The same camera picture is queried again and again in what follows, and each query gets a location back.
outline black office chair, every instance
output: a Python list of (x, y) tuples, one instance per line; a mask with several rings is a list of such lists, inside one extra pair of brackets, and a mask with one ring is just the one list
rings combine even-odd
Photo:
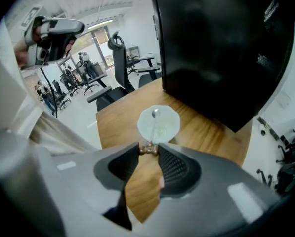
[[(113, 52), (114, 59), (114, 69), (116, 81), (122, 86), (115, 89), (111, 89), (111, 86), (104, 88), (98, 93), (93, 94), (88, 97), (88, 103), (97, 100), (97, 110), (100, 111), (111, 103), (117, 101), (118, 99), (126, 96), (127, 94), (135, 91), (132, 84), (128, 80), (127, 75), (127, 58), (126, 58), (126, 47), (124, 45), (123, 39), (118, 36), (118, 32), (112, 34), (108, 41), (108, 47)], [(149, 67), (143, 69), (137, 69), (137, 71), (145, 72), (159, 70), (160, 67)]]
[(137, 63), (139, 63), (140, 60), (136, 59), (136, 58), (137, 58), (137, 56), (132, 56), (132, 55), (127, 55), (126, 56), (127, 68), (129, 69), (127, 71), (127, 75), (131, 74), (132, 72), (135, 72), (135, 73), (137, 73), (137, 75), (139, 75), (137, 69), (135, 69), (135, 65)]
[[(77, 66), (77, 68), (80, 68), (80, 67), (83, 67), (84, 65), (81, 63), (81, 61), (79, 61), (79, 62), (76, 63), (76, 66)], [(81, 84), (81, 86), (86, 85), (86, 90), (84, 91), (84, 95), (86, 94), (86, 92), (88, 90), (90, 90), (93, 93), (93, 91), (91, 89), (92, 87), (95, 87), (95, 86), (98, 86), (99, 87), (98, 84), (90, 84), (89, 83), (90, 80), (88, 80), (88, 78), (87, 78), (87, 76), (86, 76), (85, 73), (80, 73), (80, 78), (83, 81), (82, 84)]]
[[(140, 61), (147, 61), (150, 68), (153, 68), (153, 64), (151, 60), (154, 59), (154, 57), (145, 57), (141, 58)], [(155, 72), (154, 70), (149, 71), (148, 69), (144, 72), (149, 72), (149, 74), (141, 75), (138, 82), (138, 87), (143, 87), (144, 85), (162, 77), (162, 73)]]
[(65, 85), (65, 87), (67, 88), (68, 92), (69, 92), (69, 95), (72, 97), (73, 94), (77, 92), (77, 90), (81, 89), (81, 87), (78, 87), (77, 84), (74, 82), (74, 80), (72, 80), (67, 74), (63, 73), (61, 74), (60, 76), (60, 82), (62, 84)]
[(101, 80), (103, 77), (106, 76), (106, 74), (104, 74), (102, 72), (98, 62), (93, 64), (90, 60), (88, 60), (88, 61), (84, 62), (83, 66), (85, 67), (85, 71), (91, 77), (91, 80), (89, 81), (89, 84), (97, 82), (103, 88), (107, 87), (107, 85)]
[(285, 149), (281, 145), (279, 145), (278, 148), (280, 148), (283, 153), (283, 159), (277, 160), (276, 162), (295, 162), (295, 138), (291, 141), (291, 143), (286, 144)]
[(54, 88), (56, 89), (56, 93), (58, 94), (58, 97), (56, 98), (56, 106), (58, 109), (62, 109), (62, 107), (65, 108), (65, 104), (67, 102), (70, 102), (70, 98), (67, 98), (64, 100), (64, 98), (66, 97), (66, 94), (62, 91), (62, 89), (59, 86), (59, 83), (54, 80), (53, 82)]

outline chair armrest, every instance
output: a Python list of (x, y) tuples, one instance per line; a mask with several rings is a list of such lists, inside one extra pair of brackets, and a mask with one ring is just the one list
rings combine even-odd
[(150, 57), (143, 57), (143, 58), (140, 58), (139, 60), (140, 60), (140, 61), (146, 61), (146, 60), (152, 60), (152, 59), (154, 59), (153, 56), (150, 56)]
[(101, 79), (101, 78), (103, 78), (103, 77), (105, 77), (105, 74), (99, 75), (98, 77), (96, 77), (96, 78), (90, 80), (90, 81), (88, 82), (88, 84), (91, 84), (91, 83), (93, 83), (93, 82), (96, 82), (96, 81), (98, 81), (99, 79)]
[(100, 97), (105, 96), (107, 93), (109, 93), (112, 90), (111, 86), (105, 87), (102, 90), (100, 90), (99, 92), (93, 94), (92, 96), (87, 98), (87, 102), (91, 103), (95, 100), (97, 100)]
[(154, 66), (154, 67), (147, 67), (147, 68), (143, 68), (143, 69), (137, 69), (137, 71), (139, 73), (142, 73), (142, 72), (154, 72), (154, 71), (157, 71), (161, 69), (160, 66)]

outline desk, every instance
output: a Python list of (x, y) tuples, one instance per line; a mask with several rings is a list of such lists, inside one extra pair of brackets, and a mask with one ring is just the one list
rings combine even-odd
[[(180, 132), (171, 143), (227, 158), (243, 164), (251, 137), (250, 121), (237, 133), (212, 121), (163, 92), (162, 79), (155, 80), (110, 104), (97, 113), (102, 148), (139, 142), (145, 143), (137, 130), (140, 113), (152, 105), (169, 105), (180, 115)], [(157, 158), (139, 157), (139, 164), (126, 185), (128, 207), (144, 222), (159, 203), (159, 179), (162, 176)]]

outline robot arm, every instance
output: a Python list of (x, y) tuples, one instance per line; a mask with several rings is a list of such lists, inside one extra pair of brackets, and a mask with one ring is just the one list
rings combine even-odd
[[(78, 20), (47, 18), (45, 15), (46, 10), (43, 7), (38, 8), (30, 12), (21, 24), (28, 47), (27, 64), (21, 69), (43, 67), (49, 62), (65, 58), (85, 28), (84, 23)], [(40, 27), (41, 34), (38, 42), (34, 40), (36, 27)]]

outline floor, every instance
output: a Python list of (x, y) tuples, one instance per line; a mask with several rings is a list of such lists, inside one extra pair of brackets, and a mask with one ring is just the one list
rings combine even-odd
[[(136, 65), (137, 68), (143, 68), (145, 66), (148, 66), (145, 62)], [(129, 75), (129, 80), (135, 89), (138, 89), (140, 75), (138, 76), (136, 73), (131, 73)], [(119, 87), (114, 77), (114, 68), (107, 70), (107, 76), (104, 77), (102, 81), (110, 85), (113, 89)], [(98, 86), (92, 89), (93, 93), (95, 93), (100, 91), (102, 87)], [(91, 145), (97, 149), (101, 149), (96, 121), (96, 102), (89, 104), (87, 98), (93, 93), (88, 91), (84, 96), (83, 92), (84, 89), (80, 89), (78, 94), (74, 94), (70, 97), (71, 102), (67, 103), (65, 109), (58, 112), (58, 119)], [(266, 132), (266, 135), (262, 136), (260, 133), (260, 123), (256, 118), (257, 117), (253, 118), (251, 140), (242, 168), (259, 181), (262, 179), (261, 175), (257, 174), (257, 169), (264, 171), (266, 178), (269, 174), (273, 175), (273, 187), (277, 182), (276, 175), (281, 167), (279, 163), (276, 163), (277, 159), (282, 158), (281, 152), (278, 149), (280, 142), (276, 142), (269, 132)]]

